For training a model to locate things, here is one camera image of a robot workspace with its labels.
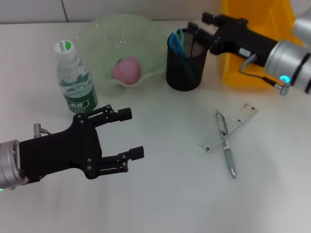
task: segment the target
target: pen holder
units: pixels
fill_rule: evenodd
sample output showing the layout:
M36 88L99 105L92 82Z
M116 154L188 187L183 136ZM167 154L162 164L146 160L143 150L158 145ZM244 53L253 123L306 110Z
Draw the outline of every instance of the pen holder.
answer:
M167 67L166 82L178 91L191 91L197 88L202 79L202 74L207 55L207 49L193 40L193 35L183 29L185 56L179 56L167 41Z

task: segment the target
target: plastic bottle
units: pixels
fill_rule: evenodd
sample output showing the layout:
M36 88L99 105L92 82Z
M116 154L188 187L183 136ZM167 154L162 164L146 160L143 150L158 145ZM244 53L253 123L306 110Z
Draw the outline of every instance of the plastic bottle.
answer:
M69 109L74 113L92 111L98 103L93 80L85 63L77 56L73 43L61 40L54 50L58 61L58 84Z

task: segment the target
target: green glass bowl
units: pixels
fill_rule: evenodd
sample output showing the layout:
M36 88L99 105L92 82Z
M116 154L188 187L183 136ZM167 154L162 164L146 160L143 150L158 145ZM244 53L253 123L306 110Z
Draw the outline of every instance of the green glass bowl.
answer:
M105 83L136 86L166 69L166 36L147 18L116 14L91 22L73 39L78 55L89 68L96 85ZM141 78L127 85L112 79L111 71L120 58L136 57Z

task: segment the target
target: silver pen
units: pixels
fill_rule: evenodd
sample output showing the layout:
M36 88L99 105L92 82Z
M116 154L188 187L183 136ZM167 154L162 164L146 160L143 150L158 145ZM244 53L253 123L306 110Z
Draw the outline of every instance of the silver pen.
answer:
M217 110L216 113L216 120L219 128L220 137L223 142L223 147L225 151L225 161L227 163L228 171L230 175L235 178L236 177L236 170L233 162L232 152L230 149L229 141L228 141L228 130L227 125L225 123L224 116Z

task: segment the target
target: yellow plastic container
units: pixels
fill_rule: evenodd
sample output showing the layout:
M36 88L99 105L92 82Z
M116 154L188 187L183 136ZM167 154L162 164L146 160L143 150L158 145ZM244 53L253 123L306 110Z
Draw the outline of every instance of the yellow plastic container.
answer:
M274 40L286 39L300 43L291 36L295 17L290 0L222 0L222 12L231 17L246 18L249 29ZM221 55L223 83L235 87L269 87L260 79L240 74L239 68L243 61L244 59L233 54ZM256 65L250 65L245 71L277 81Z

